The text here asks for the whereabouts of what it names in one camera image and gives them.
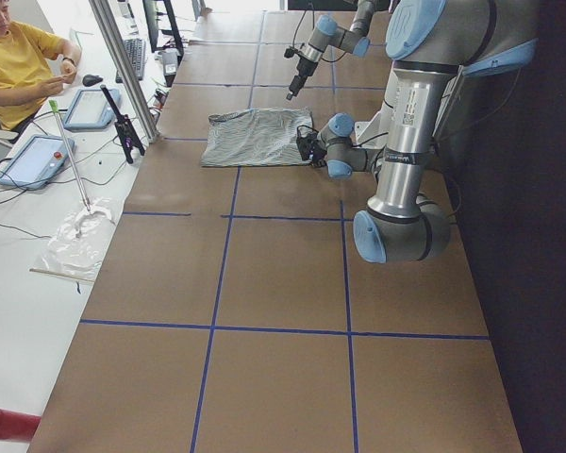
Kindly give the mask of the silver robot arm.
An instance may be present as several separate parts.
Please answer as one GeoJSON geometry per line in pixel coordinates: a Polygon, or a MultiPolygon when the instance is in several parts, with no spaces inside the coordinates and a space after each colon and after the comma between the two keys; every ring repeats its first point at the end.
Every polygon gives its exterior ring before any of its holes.
{"type": "Polygon", "coordinates": [[[300,19],[293,35],[292,43],[284,53],[286,59],[299,58],[296,65],[297,74],[293,77],[286,95],[291,101],[304,88],[309,77],[313,76],[319,62],[323,59],[329,46],[340,49],[342,55],[352,54],[364,57],[367,54],[370,40],[368,38],[371,21],[382,1],[350,1],[357,7],[349,29],[343,28],[329,15],[319,17],[306,43],[299,47],[295,38],[303,19],[300,19]]]}
{"type": "Polygon", "coordinates": [[[536,1],[393,6],[385,40],[392,101],[375,116],[386,142],[355,148],[350,141],[354,121],[342,113],[317,136],[331,177],[369,171],[376,178],[375,194],[353,221],[356,249],[364,260],[425,260],[444,250],[449,221],[420,187],[445,88],[455,76],[493,76],[528,64],[537,45],[539,10],[536,1]]]}

